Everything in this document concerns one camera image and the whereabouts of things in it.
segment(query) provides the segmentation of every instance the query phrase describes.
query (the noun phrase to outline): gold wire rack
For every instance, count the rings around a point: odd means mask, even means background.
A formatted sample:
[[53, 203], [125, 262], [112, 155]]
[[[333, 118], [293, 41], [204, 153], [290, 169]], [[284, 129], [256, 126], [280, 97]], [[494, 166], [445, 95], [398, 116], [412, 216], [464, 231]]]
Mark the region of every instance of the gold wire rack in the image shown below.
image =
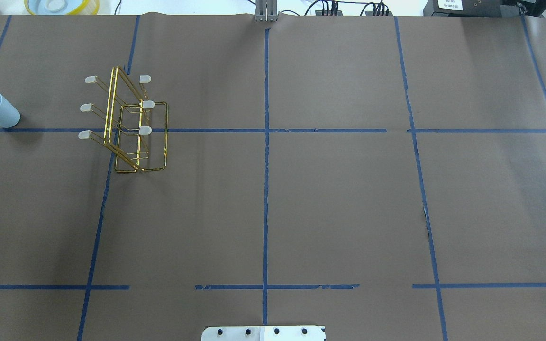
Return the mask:
[[[130, 91], [132, 99], [123, 99], [118, 91], [119, 83], [125, 84]], [[82, 112], [92, 112], [98, 117], [104, 119], [104, 130], [102, 136], [93, 132], [92, 130], [84, 130], [79, 133], [80, 140], [94, 140], [98, 144], [109, 149], [109, 151], [115, 154], [115, 172], [117, 173], [136, 173], [161, 171], [167, 164], [167, 121], [169, 115], [169, 109], [166, 102], [154, 102], [149, 99], [147, 90], [145, 90], [146, 83], [151, 82], [151, 77], [148, 75], [142, 75], [139, 79], [139, 88], [137, 88], [130, 80], [126, 72], [119, 66], [113, 67], [111, 70], [111, 79], [107, 86], [103, 80], [98, 76], [89, 76], [85, 78], [87, 84], [97, 84], [102, 90], [108, 93], [107, 110], [102, 110], [93, 103], [83, 104], [80, 108]], [[119, 105], [117, 118], [115, 115], [115, 104]], [[149, 157], [152, 152], [149, 148], [149, 137], [153, 129], [151, 128], [152, 113], [155, 108], [164, 108], [164, 130], [163, 130], [163, 164], [159, 167], [146, 168], [145, 164], [149, 162]], [[128, 115], [132, 115], [132, 121], [136, 121], [138, 117], [138, 127], [128, 127], [128, 119], [124, 121], [124, 113], [126, 118]], [[122, 140], [124, 143], [129, 142], [132, 145], [132, 150], [124, 151], [122, 146]], [[125, 162], [130, 168], [122, 168], [119, 160]]]

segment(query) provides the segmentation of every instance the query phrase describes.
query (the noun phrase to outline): label sticker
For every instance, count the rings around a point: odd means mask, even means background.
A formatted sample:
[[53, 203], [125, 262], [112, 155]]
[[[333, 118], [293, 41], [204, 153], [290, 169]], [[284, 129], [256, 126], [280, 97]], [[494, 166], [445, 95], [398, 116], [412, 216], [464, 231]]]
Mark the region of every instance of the label sticker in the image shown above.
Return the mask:
[[437, 0], [437, 4], [441, 9], [462, 11], [462, 0]]

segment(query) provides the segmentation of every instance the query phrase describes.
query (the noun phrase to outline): black box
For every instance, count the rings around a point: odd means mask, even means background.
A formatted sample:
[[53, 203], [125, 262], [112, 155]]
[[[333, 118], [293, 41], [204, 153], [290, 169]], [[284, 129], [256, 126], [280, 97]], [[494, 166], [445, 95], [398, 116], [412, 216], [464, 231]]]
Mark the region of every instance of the black box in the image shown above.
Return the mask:
[[428, 0], [425, 17], [502, 17], [501, 0]]

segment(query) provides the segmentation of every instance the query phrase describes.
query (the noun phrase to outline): yellow container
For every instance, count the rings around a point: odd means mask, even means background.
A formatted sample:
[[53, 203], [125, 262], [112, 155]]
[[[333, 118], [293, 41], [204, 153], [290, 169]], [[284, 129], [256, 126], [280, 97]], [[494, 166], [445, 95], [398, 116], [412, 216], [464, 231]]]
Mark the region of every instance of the yellow container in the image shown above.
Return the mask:
[[100, 0], [24, 0], [32, 15], [95, 15]]

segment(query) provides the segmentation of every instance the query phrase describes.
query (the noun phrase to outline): metal plate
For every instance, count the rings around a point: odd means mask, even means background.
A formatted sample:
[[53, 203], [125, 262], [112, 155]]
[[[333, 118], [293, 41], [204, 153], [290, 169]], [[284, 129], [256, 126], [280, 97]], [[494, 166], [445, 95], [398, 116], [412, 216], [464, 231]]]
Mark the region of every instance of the metal plate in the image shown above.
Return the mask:
[[201, 341], [325, 341], [324, 326], [208, 327]]

